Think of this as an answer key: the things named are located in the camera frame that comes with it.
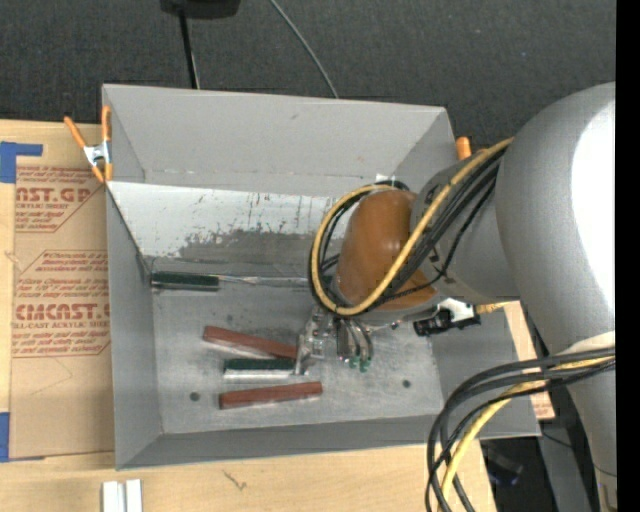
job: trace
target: black wire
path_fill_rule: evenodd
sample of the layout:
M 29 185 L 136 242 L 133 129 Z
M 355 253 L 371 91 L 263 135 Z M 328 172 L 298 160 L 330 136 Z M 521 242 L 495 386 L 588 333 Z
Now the black wire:
M 545 437 L 549 441 L 553 441 L 554 443 L 559 444 L 560 446 L 564 446 L 565 448 L 571 448 L 573 450 L 573 446 L 571 446 L 569 443 L 565 443 L 564 441 L 561 441 L 560 439 L 556 439 L 555 437 L 550 436 L 546 432 L 542 433 L 542 437 Z
M 451 249 L 449 250 L 449 254 L 447 255 L 447 258 L 445 259 L 444 264 L 442 265 L 442 268 L 438 272 L 438 274 L 440 274 L 441 276 L 442 275 L 446 275 L 447 269 L 449 268 L 449 265 L 451 264 L 451 260 L 453 260 L 453 255 L 455 254 L 456 249 L 458 248 L 458 245 L 460 244 L 460 240 L 462 240 L 462 236 L 465 234 L 467 229 L 469 229 L 469 226 L 473 222 L 473 219 L 476 218 L 476 215 L 478 214 L 480 209 L 484 206 L 484 204 L 487 202 L 487 200 L 489 199 L 489 197 L 491 196 L 491 194 L 493 193 L 495 188 L 496 188 L 496 181 L 494 179 L 493 182 L 491 183 L 491 185 L 489 185 L 489 188 L 487 189 L 487 191 L 480 198 L 480 200 L 477 202 L 477 204 L 473 207 L 473 210 L 469 214 L 469 217 L 467 217 L 467 220 L 464 222 L 464 224 L 458 230 L 458 233 L 456 234 L 456 237 L 453 240 L 453 244 L 451 244 Z
M 442 278 L 442 276 L 446 275 L 447 269 L 449 268 L 449 265 L 451 264 L 451 261 L 453 260 L 453 256 L 455 254 L 456 249 L 458 248 L 458 244 L 460 243 L 460 240 L 462 239 L 462 236 L 464 235 L 466 230 L 469 228 L 469 226 L 471 225 L 471 223 L 475 219 L 476 215 L 478 214 L 478 212 L 482 208 L 482 206 L 489 199 L 489 196 L 491 195 L 491 193 L 493 192 L 493 190 L 495 188 L 495 174 L 492 173 L 492 174 L 488 175 L 487 177 L 490 178 L 490 180 L 492 180 L 491 184 L 489 185 L 489 189 L 487 189 L 485 194 L 476 203 L 476 205 L 474 206 L 473 210 L 471 211 L 471 213 L 467 217 L 467 220 L 464 222 L 462 227 L 458 230 L 458 233 L 456 234 L 456 237 L 455 237 L 454 242 L 453 242 L 453 244 L 451 246 L 451 249 L 449 250 L 449 254 L 447 255 L 445 263 L 444 263 L 442 269 L 438 270 L 438 273 L 437 273 L 436 277 L 433 278 L 428 283 L 421 284 L 419 286 L 415 286 L 415 287 L 410 288 L 409 290 L 405 290 L 403 292 L 399 292 L 399 293 L 395 293 L 393 295 L 387 295 L 387 296 L 385 296 L 383 294 L 382 297 L 380 299 L 378 299 L 378 301 L 376 301 L 372 305 L 372 309 L 376 308 L 376 307 L 379 307 L 382 304 L 385 304 L 385 303 L 390 302 L 392 300 L 396 300 L 396 299 L 399 299 L 401 297 L 405 297 L 405 296 L 410 295 L 412 293 L 415 293 L 417 291 L 420 291 L 420 290 L 423 290 L 425 288 L 428 288 L 429 286 L 431 286 L 431 285 L 435 284 L 436 282 L 438 282 Z M 484 187 L 486 185 L 486 183 L 487 182 L 484 181 L 484 180 L 481 183 L 479 183 L 478 187 L 477 187 L 477 190 L 480 190 L 482 187 Z M 475 196 L 475 193 L 471 192 L 469 194 L 469 196 L 473 197 L 473 196 Z M 416 253 L 418 253 L 418 254 L 416 254 L 414 261 L 412 263 L 408 262 L 407 263 L 407 268 L 404 268 L 402 273 L 398 273 L 398 276 L 397 276 L 398 282 L 395 283 L 395 284 L 392 282 L 392 284 L 391 284 L 391 286 L 389 287 L 388 290 L 392 289 L 391 287 L 395 287 L 395 288 L 397 288 L 399 286 L 401 287 L 401 286 L 404 285 L 404 283 L 406 281 L 409 280 L 409 278 L 415 273 L 415 271 L 418 269 L 418 267 L 422 264 L 422 261 L 424 261 L 424 258 L 426 257 L 426 255 L 429 254 L 429 252 L 431 252 L 433 250 L 433 248 L 435 247 L 435 244 L 439 241 L 439 239 L 444 234 L 444 231 L 449 228 L 451 223 L 459 215 L 460 211 L 462 209 L 464 209 L 467 205 L 468 205 L 467 202 L 459 204 L 458 207 L 456 207 L 456 210 L 454 211 L 454 216 L 450 217 L 451 220 L 448 221 L 448 222 L 445 222 L 445 225 L 443 227 L 436 228 L 438 230 L 438 233 L 433 237 L 433 238 L 436 238 L 436 239 L 435 240 L 431 239 L 429 245 L 424 246 L 421 249 L 416 251 Z
M 594 350 L 594 351 L 589 351 L 585 353 L 565 354 L 562 356 L 551 356 L 551 357 L 547 357 L 540 360 L 518 361 L 516 363 L 508 363 L 506 365 L 501 365 L 499 367 L 490 368 L 488 370 L 485 370 L 484 372 L 481 372 L 475 375 L 474 377 L 471 377 L 470 379 L 467 379 L 460 386 L 458 386 L 458 388 L 451 394 L 451 396 L 447 400 L 447 403 L 445 404 L 445 407 L 443 408 L 443 411 L 438 416 L 438 418 L 436 418 L 436 421 L 434 422 L 434 425 L 429 433 L 429 438 L 427 443 L 428 444 L 428 447 L 427 447 L 428 465 L 430 466 L 433 463 L 433 451 L 435 449 L 435 443 L 437 442 L 437 438 L 438 438 L 438 428 L 440 428 L 441 437 L 443 439 L 446 439 L 447 438 L 446 422 L 451 411 L 455 407 L 457 407 L 459 404 L 466 401 L 467 399 L 473 396 L 476 396 L 477 394 L 480 394 L 482 392 L 486 392 L 490 390 L 488 387 L 483 385 L 482 383 L 483 380 L 490 377 L 498 376 L 503 373 L 511 373 L 513 371 L 517 371 L 521 369 L 532 368 L 535 365 L 538 365 L 544 369 L 546 367 L 561 364 L 561 363 L 579 361 L 585 358 L 593 359 L 597 357 L 603 357 L 608 355 L 610 356 L 614 354 L 615 354 L 615 350 L 613 349 L 601 349 L 601 350 Z M 541 373 L 542 373 L 542 370 L 535 375 L 544 377 L 544 374 L 541 375 Z M 526 377 L 529 377 L 531 375 L 534 375 L 534 374 L 529 373 L 526 375 Z M 513 380 L 505 381 L 504 379 L 499 379 L 499 380 L 492 381 L 491 387 L 494 387 L 497 389 L 512 383 L 514 383 Z
M 392 187 L 395 187 L 399 190 L 410 190 L 409 187 L 403 183 L 402 181 L 399 180 L 395 180 L 395 179 L 391 179 L 391 180 L 383 180 L 383 181 L 377 181 L 375 182 L 375 185 L 390 185 Z M 331 222 L 329 224 L 329 227 L 327 228 L 326 234 L 323 237 L 322 240 L 322 244 L 321 244 L 321 249 L 320 249 L 320 262 L 319 262 L 319 269 L 322 273 L 322 271 L 330 268 L 331 266 L 333 266 L 335 263 L 337 263 L 337 259 L 339 257 L 339 255 L 335 255 L 332 256 L 331 258 L 327 259 L 327 250 L 329 249 L 329 244 L 331 243 L 331 238 L 333 237 L 333 233 L 335 231 L 336 226 L 338 225 L 338 222 L 340 220 L 340 218 L 347 213 L 347 211 L 349 211 L 349 209 L 351 209 L 351 207 L 353 205 L 355 205 L 356 203 L 358 203 L 361 199 L 363 195 L 369 195 L 370 192 L 363 192 L 360 195 L 357 195 L 355 197 L 353 197 L 352 199 L 350 199 L 349 201 L 347 201 L 345 204 L 342 205 L 342 207 L 340 208 L 340 210 L 338 210 L 334 217 L 331 219 Z
M 495 376 L 495 375 L 498 375 L 500 372 L 505 372 L 505 371 L 510 372 L 510 371 L 513 371 L 513 369 L 520 369 L 523 366 L 531 367 L 531 364 L 534 364 L 534 363 L 538 363 L 538 365 L 544 367 L 552 364 L 555 365 L 560 362 L 571 362 L 571 361 L 583 360 L 583 359 L 593 359 L 596 357 L 602 357 L 604 355 L 615 355 L 615 350 L 605 349 L 605 350 L 599 350 L 599 351 L 590 351 L 589 353 L 584 352 L 579 354 L 567 354 L 565 356 L 553 356 L 550 358 L 546 358 L 546 360 L 541 359 L 538 361 L 532 360 L 532 361 L 523 361 L 519 363 L 511 363 L 508 365 L 502 365 L 501 367 L 486 370 L 485 372 L 482 372 L 481 374 L 478 374 L 472 377 L 471 379 L 468 379 L 467 381 L 465 381 L 463 384 L 461 384 L 458 387 L 458 389 L 456 389 L 456 391 L 454 391 L 454 393 L 449 398 L 449 400 L 447 400 L 447 403 L 445 404 L 443 411 L 438 416 L 438 418 L 436 418 L 436 421 L 434 422 L 434 425 L 429 433 L 429 438 L 427 441 L 427 445 L 428 445 L 427 446 L 427 465 L 431 474 L 434 475 L 435 471 L 437 471 L 437 468 L 442 464 L 442 462 L 444 462 L 445 460 L 448 460 L 450 449 L 453 443 L 455 442 L 457 436 L 460 434 L 464 426 L 473 418 L 473 416 L 478 411 L 484 409 L 491 403 L 496 403 L 496 402 L 499 402 L 505 399 L 510 399 L 516 396 L 526 396 L 530 394 L 539 393 L 541 391 L 546 390 L 547 388 L 551 389 L 551 387 L 548 387 L 545 385 L 544 387 L 539 387 L 533 390 L 527 390 L 526 392 L 519 392 L 519 393 L 506 395 L 503 397 L 498 397 L 496 399 L 485 402 L 483 405 L 476 407 L 471 413 L 469 413 L 465 418 L 465 420 L 463 420 L 458 425 L 454 434 L 449 437 L 446 434 L 446 430 L 447 430 L 446 422 L 447 422 L 448 416 L 451 414 L 452 410 L 457 405 L 460 405 L 461 403 L 463 403 L 464 401 L 466 401 L 467 399 L 473 396 L 489 391 L 491 388 L 498 389 L 500 387 L 505 387 L 506 385 L 517 383 L 518 380 L 527 382 L 527 381 L 534 381 L 534 380 L 551 379 L 551 382 L 553 383 L 552 387 L 557 387 L 559 381 L 562 382 L 562 385 L 568 385 L 577 380 L 581 380 L 583 378 L 587 378 L 589 376 L 595 375 L 596 373 L 599 373 L 601 371 L 607 371 L 609 369 L 612 369 L 615 366 L 615 360 L 601 363 L 598 367 L 595 367 L 595 369 L 585 370 L 584 368 L 581 368 L 581 369 L 573 369 L 573 370 L 553 370 L 551 372 L 542 370 L 540 372 L 528 373 L 521 376 L 512 376 L 512 377 L 503 378 L 503 379 L 496 379 L 489 383 L 482 384 L 481 380 L 484 377 Z M 438 439 L 438 431 L 440 432 L 442 439 L 447 439 L 449 437 L 449 442 L 447 443 L 447 445 L 443 447 L 443 451 L 440 454 L 440 457 L 438 458 L 437 463 L 434 463 L 434 450 L 435 450 L 435 444 L 437 443 L 437 439 Z M 433 482 L 433 476 L 432 476 L 430 477 L 427 490 L 425 491 L 425 500 L 427 502 L 427 508 L 429 510 L 430 510 L 430 505 L 428 504 L 428 492 L 429 492 L 429 488 L 434 487 L 434 485 L 435 484 Z M 456 487 L 456 491 L 458 491 L 459 494 L 462 493 L 462 496 L 464 496 L 464 491 L 462 490 L 462 485 L 459 483 L 459 480 L 457 482 L 457 485 L 456 485 L 456 480 L 454 480 L 454 486 Z M 434 492 L 436 493 L 436 496 L 438 496 L 438 492 L 435 487 L 434 487 Z
M 389 300 L 394 300 L 392 298 L 394 297 L 393 290 L 400 289 L 411 278 L 411 276 L 413 276 L 426 256 L 433 250 L 435 244 L 440 240 L 445 231 L 451 226 L 451 224 L 460 215 L 460 213 L 471 203 L 471 201 L 480 193 L 482 189 L 484 189 L 484 187 L 488 183 L 490 183 L 492 180 L 495 180 L 500 160 L 505 151 L 506 148 L 497 152 L 495 155 L 492 155 L 491 158 L 487 159 L 487 161 L 482 162 L 480 165 L 478 165 L 478 167 L 465 179 L 465 181 L 460 185 L 451 200 L 448 202 L 443 212 L 439 215 L 438 219 L 434 223 L 433 228 L 430 229 L 429 232 L 425 234 L 418 242 L 413 255 L 410 257 L 410 260 L 403 266 L 403 268 L 398 272 L 398 275 L 396 275 L 395 278 L 391 281 L 387 290 L 385 290 L 382 293 L 381 297 L 377 301 L 375 301 L 369 308 L 354 316 L 362 315 L 364 313 L 367 313 L 368 311 L 371 311 L 372 309 L 379 307 Z M 390 184 L 400 189 L 408 189 L 408 187 L 406 187 L 404 183 L 396 180 L 386 180 L 379 183 Z M 351 198 L 347 203 L 342 205 L 342 207 L 334 214 L 333 219 L 331 219 L 329 227 L 327 228 L 320 245 L 321 257 L 318 262 L 318 268 L 320 270 L 321 278 L 324 277 L 323 271 L 334 264 L 333 262 L 328 264 L 325 262 L 327 262 L 326 255 L 329 243 L 337 226 L 338 220 L 349 210 L 349 208 L 360 201 L 362 196 L 367 194 L 368 193 L 362 193 Z M 419 287 L 414 287 L 414 289 L 411 290 L 406 290 L 405 292 L 402 292 L 402 295 L 399 294 L 399 296 L 395 298 L 399 298 L 400 296 L 408 295 L 409 293 L 415 293 L 420 289 L 427 288 L 428 286 L 431 286 L 431 284 L 435 283 L 438 279 L 440 279 L 443 274 L 444 272 L 439 274 L 434 280 L 430 281 L 429 283 L 420 285 Z M 336 304 L 338 304 L 338 302 L 335 300 L 337 298 L 336 295 L 334 293 L 330 293 L 330 291 L 327 289 L 327 287 L 324 286 L 324 284 L 323 291 L 327 295 L 332 297 L 332 300 L 336 302 Z
M 324 78 L 324 81 L 326 82 L 327 86 L 329 87 L 329 89 L 331 89 L 331 93 L 333 94 L 333 97 L 336 99 L 340 99 L 340 97 L 338 96 L 338 91 L 336 91 L 336 88 L 333 86 L 333 83 L 331 82 L 329 75 L 324 70 L 324 67 L 322 67 L 320 60 L 318 59 L 318 57 L 316 57 L 315 52 L 313 51 L 311 46 L 309 46 L 309 43 L 307 43 L 307 40 L 298 30 L 298 27 L 295 26 L 293 21 L 291 21 L 289 16 L 287 16 L 287 14 L 284 12 L 284 9 L 280 7 L 280 5 L 278 4 L 278 2 L 276 2 L 276 0 L 269 0 L 269 2 L 273 6 L 273 8 L 277 11 L 277 13 L 280 15 L 280 17 L 284 20 L 284 22 L 289 26 L 289 28 L 294 33 L 294 35 L 298 38 L 298 41 L 302 43 L 302 46 L 304 47 L 306 52 L 309 54 L 309 57 L 311 57 L 311 60 L 318 68 L 318 71 L 320 71 L 320 74 L 322 75 L 322 78 Z
M 495 177 L 498 173 L 497 162 L 495 163 L 495 167 L 492 167 L 492 170 L 482 177 L 475 187 L 468 193 L 464 194 L 463 189 L 455 194 L 452 202 L 447 205 L 442 214 L 438 217 L 438 220 L 434 224 L 433 228 L 429 230 L 423 239 L 418 243 L 414 251 L 414 255 L 404 266 L 402 271 L 396 276 L 396 283 L 392 283 L 391 287 L 394 289 L 399 289 L 407 280 L 415 273 L 416 270 L 422 265 L 422 262 L 427 257 L 427 255 L 433 250 L 435 244 L 440 241 L 440 238 L 444 235 L 447 229 L 451 227 L 451 224 L 458 218 L 458 216 L 464 211 L 464 209 L 475 199 L 475 197 L 485 188 L 485 186 L 490 183 L 492 180 L 495 180 Z M 464 185 L 470 186 L 475 180 L 479 179 L 479 176 L 471 178 L 474 181 L 467 181 Z
M 590 377 L 594 377 L 595 375 L 598 375 L 600 373 L 613 370 L 614 368 L 615 368 L 615 361 L 608 361 L 606 363 L 601 363 L 600 365 L 597 365 L 596 367 L 593 367 L 593 368 L 588 368 L 588 369 L 584 369 L 583 368 L 583 369 L 581 369 L 582 371 L 581 372 L 578 371 L 578 374 L 576 376 L 574 376 L 574 377 L 569 377 L 569 378 L 565 378 L 565 379 L 554 379 L 551 382 L 546 383 L 545 385 L 542 385 L 542 386 L 537 387 L 535 389 L 531 389 L 531 390 L 527 390 L 527 391 L 520 391 L 520 392 L 517 392 L 517 393 L 510 393 L 510 394 L 507 394 L 507 395 L 502 396 L 502 397 L 497 397 L 497 398 L 489 400 L 489 401 L 485 402 L 484 404 L 482 404 L 482 405 L 476 407 L 475 409 L 473 409 L 458 424 L 458 426 L 456 427 L 454 433 L 449 437 L 448 443 L 443 447 L 442 453 L 438 457 L 437 461 L 433 464 L 433 467 L 429 469 L 430 477 L 429 477 L 429 482 L 427 484 L 427 490 L 425 491 L 425 500 L 428 499 L 429 488 L 433 487 L 434 494 L 436 494 L 436 496 L 438 496 L 438 501 L 440 503 L 440 506 L 446 512 L 447 506 L 443 506 L 443 502 L 441 501 L 441 498 L 442 498 L 442 500 L 444 500 L 444 496 L 442 495 L 440 484 L 439 484 L 439 482 L 437 480 L 437 477 L 434 477 L 432 475 L 436 474 L 436 471 L 438 470 L 440 465 L 442 465 L 443 462 L 447 461 L 447 463 L 448 463 L 450 461 L 451 448 L 453 448 L 453 445 L 456 442 L 457 438 L 460 437 L 460 434 L 462 433 L 462 431 L 474 419 L 474 417 L 479 412 L 481 412 L 482 410 L 486 409 L 486 407 L 488 407 L 488 406 L 490 406 L 490 405 L 492 405 L 494 403 L 504 401 L 504 400 L 511 400 L 511 399 L 517 398 L 517 397 L 534 395 L 536 393 L 549 391 L 549 390 L 552 390 L 552 389 L 560 387 L 560 386 L 568 386 L 568 385 L 573 384 L 575 382 L 578 382 L 580 380 L 583 380 L 583 379 L 586 379 L 586 378 L 590 378 Z M 462 498 L 464 496 L 464 498 L 466 498 L 466 494 L 464 493 L 464 489 L 462 487 L 462 483 L 458 479 L 457 475 L 454 477 L 453 482 L 454 482 L 454 487 L 455 487 L 456 491 L 458 492 L 458 494 L 460 495 L 460 497 Z M 465 509 L 468 510 L 468 511 L 473 511 L 474 510 L 474 508 L 473 508 L 473 506 L 471 506 L 470 502 L 469 502 L 469 507 L 467 508 L 465 506 Z
M 180 32 L 182 33 L 182 44 L 184 46 L 184 53 L 187 57 L 187 67 L 189 68 L 189 80 L 191 81 L 192 89 L 200 89 L 200 78 L 198 77 L 198 70 L 196 69 L 196 59 L 193 56 L 193 50 L 191 49 L 191 37 L 189 36 L 189 24 L 184 12 L 181 11 L 178 14 L 180 19 Z

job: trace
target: wooden board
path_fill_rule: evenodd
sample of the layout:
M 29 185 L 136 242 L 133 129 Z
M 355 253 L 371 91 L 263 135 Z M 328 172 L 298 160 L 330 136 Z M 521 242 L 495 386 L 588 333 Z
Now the wooden board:
M 137 478 L 145 512 L 425 509 L 423 446 L 121 472 L 113 464 L 112 453 L 100 453 L 0 465 L 2 509 L 99 511 L 102 482 Z M 460 478 L 478 512 L 496 511 L 478 442 Z

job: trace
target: wooden block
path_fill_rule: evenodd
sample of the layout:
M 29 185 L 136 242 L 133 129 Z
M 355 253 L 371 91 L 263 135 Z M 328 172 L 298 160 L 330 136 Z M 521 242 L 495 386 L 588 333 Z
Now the wooden block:
M 250 336 L 241 332 L 230 331 L 221 327 L 208 325 L 204 329 L 203 339 L 220 344 L 226 348 L 245 348 L 249 353 L 264 354 L 275 357 L 296 358 L 297 348 L 293 345 Z
M 321 382 L 303 382 L 301 384 L 287 384 L 284 386 L 270 386 L 267 388 L 245 389 L 222 393 L 218 399 L 220 409 L 247 407 L 249 405 L 299 400 L 322 394 Z

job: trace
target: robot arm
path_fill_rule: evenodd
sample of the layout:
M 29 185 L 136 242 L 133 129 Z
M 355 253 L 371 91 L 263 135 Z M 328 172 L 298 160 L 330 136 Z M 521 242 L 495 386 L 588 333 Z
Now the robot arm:
M 445 299 L 519 299 L 552 354 L 614 345 L 614 142 L 615 84 L 606 84 L 548 107 L 513 142 L 442 171 L 417 195 L 368 196 L 327 286 L 323 233 L 316 239 L 316 294 L 332 313 L 370 324 L 429 317 Z M 394 297 L 405 300 L 388 307 Z M 603 510 L 615 510 L 615 371 L 569 391 Z

